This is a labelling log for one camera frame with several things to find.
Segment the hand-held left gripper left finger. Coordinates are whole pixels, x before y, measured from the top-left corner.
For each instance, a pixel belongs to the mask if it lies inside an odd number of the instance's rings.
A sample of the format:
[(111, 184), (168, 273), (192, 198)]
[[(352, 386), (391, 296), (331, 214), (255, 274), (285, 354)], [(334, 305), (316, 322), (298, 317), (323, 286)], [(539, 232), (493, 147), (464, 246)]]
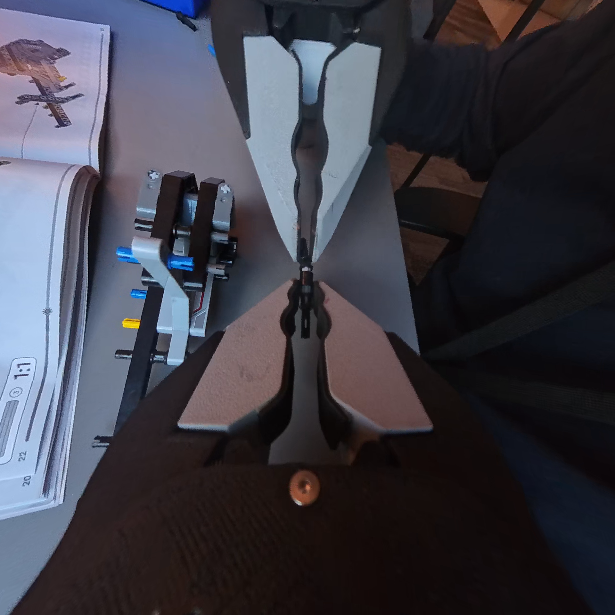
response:
[(270, 445), (290, 422), (296, 280), (227, 326), (178, 428)]

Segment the person's right forearm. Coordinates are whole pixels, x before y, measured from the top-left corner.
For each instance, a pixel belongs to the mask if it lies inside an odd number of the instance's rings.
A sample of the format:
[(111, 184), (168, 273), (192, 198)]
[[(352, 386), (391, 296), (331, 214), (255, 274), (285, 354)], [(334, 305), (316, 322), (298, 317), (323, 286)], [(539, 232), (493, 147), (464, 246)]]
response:
[(410, 42), (382, 122), (387, 144), (454, 159), (474, 181), (614, 59), (614, 1), (487, 50)]

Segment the person's dark clothed body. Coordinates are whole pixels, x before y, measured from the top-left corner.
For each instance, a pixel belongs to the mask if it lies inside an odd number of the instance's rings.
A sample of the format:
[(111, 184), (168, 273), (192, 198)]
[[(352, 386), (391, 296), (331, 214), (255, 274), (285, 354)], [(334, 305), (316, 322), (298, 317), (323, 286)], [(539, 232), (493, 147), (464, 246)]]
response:
[[(496, 107), (502, 145), (463, 247), (413, 293), (422, 350), (470, 333), (614, 260), (614, 83), (551, 108)], [(614, 284), (605, 300), (469, 361), (488, 373), (614, 392)], [(614, 426), (469, 396), (549, 546), (596, 614), (614, 614)]]

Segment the black lego pin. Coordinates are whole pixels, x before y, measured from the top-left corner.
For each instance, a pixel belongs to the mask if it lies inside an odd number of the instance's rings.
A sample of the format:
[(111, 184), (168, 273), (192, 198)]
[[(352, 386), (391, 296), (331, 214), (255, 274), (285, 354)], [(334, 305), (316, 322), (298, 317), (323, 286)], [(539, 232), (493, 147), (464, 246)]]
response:
[(301, 311), (301, 338), (309, 339), (311, 334), (311, 313), (313, 304), (313, 266), (305, 238), (301, 238), (298, 251), (299, 263), (299, 309)]

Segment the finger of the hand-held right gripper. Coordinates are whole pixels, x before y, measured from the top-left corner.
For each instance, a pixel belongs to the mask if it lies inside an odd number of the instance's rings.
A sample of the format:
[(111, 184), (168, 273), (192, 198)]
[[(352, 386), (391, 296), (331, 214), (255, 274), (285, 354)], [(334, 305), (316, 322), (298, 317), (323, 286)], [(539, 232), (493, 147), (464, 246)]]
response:
[(281, 240), (298, 260), (296, 135), (301, 124), (301, 68), (273, 36), (243, 39), (252, 161)]
[(317, 99), (317, 126), (326, 136), (320, 202), (312, 215), (311, 259), (330, 242), (369, 157), (381, 50), (351, 42), (325, 61)]

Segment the grey and black lego assembly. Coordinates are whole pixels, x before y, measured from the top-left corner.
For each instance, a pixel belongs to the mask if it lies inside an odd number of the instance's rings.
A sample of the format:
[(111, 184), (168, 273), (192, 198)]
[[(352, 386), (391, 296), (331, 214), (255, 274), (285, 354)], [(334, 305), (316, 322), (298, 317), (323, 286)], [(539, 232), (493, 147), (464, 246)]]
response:
[(141, 286), (130, 294), (142, 301), (132, 349), (115, 358), (129, 363), (114, 435), (146, 393), (188, 358), (191, 344), (205, 337), (213, 289), (237, 256), (235, 198), (223, 179), (198, 182), (193, 173), (144, 176), (136, 203), (135, 236), (118, 247), (118, 261), (142, 267)]

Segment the lego instruction booklet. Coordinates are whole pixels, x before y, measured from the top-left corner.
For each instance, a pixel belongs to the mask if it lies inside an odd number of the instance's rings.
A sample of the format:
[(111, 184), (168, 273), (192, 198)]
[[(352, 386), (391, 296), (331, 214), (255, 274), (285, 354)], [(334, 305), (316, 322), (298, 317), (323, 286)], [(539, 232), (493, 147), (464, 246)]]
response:
[(1, 9), (1, 519), (65, 497), (110, 27)]

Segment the black chair frame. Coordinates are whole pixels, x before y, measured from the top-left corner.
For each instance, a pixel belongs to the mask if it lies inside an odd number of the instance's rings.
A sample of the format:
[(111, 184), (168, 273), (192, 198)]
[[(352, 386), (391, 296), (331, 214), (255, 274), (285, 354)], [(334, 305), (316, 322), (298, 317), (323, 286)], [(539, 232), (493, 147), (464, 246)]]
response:
[(448, 240), (458, 249), (468, 235), (481, 197), (413, 183), (430, 161), (422, 155), (402, 185), (394, 192), (400, 227)]

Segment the blue plastic box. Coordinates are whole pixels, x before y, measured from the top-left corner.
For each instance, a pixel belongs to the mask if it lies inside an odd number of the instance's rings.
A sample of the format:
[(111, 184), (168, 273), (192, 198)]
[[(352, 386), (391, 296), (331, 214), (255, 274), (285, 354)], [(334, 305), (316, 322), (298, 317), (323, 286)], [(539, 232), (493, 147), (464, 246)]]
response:
[(195, 19), (199, 16), (201, 11), (206, 9), (210, 1), (157, 1), (150, 0), (145, 3), (160, 7), (166, 11), (173, 13), (180, 13), (181, 15), (190, 19)]

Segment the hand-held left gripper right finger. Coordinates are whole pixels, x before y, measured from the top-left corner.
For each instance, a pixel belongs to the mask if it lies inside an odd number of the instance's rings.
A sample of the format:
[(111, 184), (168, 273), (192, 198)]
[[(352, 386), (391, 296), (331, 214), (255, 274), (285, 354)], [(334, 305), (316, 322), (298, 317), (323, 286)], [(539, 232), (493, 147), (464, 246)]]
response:
[(360, 450), (433, 423), (386, 332), (324, 282), (314, 289), (319, 421), (327, 445)]

